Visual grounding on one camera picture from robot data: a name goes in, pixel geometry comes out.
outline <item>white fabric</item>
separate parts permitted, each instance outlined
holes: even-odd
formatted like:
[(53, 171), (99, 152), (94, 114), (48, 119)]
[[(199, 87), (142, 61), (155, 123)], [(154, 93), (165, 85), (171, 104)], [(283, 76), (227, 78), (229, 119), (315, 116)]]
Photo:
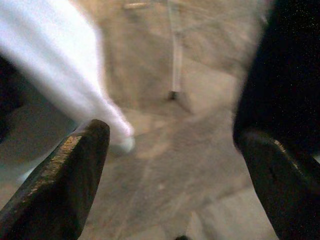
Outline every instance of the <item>white fabric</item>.
[(99, 30), (68, 0), (0, 0), (1, 55), (62, 112), (106, 122), (119, 143), (133, 128), (102, 93), (102, 52)]

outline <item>white sneaker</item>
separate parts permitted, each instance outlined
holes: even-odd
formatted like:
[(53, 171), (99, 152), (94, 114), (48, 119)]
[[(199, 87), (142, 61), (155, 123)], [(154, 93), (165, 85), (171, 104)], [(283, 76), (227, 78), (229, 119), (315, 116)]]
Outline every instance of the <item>white sneaker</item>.
[(120, 144), (111, 144), (109, 149), (113, 155), (115, 155), (116, 157), (120, 157), (131, 153), (134, 150), (135, 145), (135, 138), (133, 136), (130, 136)]

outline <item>person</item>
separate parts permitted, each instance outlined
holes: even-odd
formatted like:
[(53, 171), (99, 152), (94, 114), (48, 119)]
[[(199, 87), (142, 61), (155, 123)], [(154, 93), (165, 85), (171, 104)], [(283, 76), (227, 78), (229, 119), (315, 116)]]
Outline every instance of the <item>person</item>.
[(79, 125), (91, 119), (110, 126), (118, 155), (134, 148), (134, 129), (102, 90), (102, 34), (68, 0), (0, 0), (0, 55)]

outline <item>floor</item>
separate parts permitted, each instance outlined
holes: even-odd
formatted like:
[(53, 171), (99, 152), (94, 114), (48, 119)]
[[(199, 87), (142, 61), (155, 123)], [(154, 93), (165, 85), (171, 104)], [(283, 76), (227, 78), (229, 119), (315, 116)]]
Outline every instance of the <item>floor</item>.
[[(224, 16), (183, 35), (179, 101), (168, 100), (173, 47), (163, 1), (130, 10), (129, 0), (79, 2), (102, 29), (107, 88), (136, 139), (132, 154), (107, 156), (80, 239), (276, 240), (232, 140), (263, 28), (256, 1), (178, 5), (184, 26)], [(1, 184), (0, 207), (17, 189)]]

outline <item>white cloth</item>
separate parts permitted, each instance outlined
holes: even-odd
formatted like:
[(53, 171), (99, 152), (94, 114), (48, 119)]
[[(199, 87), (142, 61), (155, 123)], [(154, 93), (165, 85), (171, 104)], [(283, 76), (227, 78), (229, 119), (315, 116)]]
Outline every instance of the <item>white cloth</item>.
[(133, 128), (102, 93), (101, 44), (99, 30), (68, 0), (0, 0), (1, 55), (66, 115), (106, 122), (111, 143), (119, 143)]

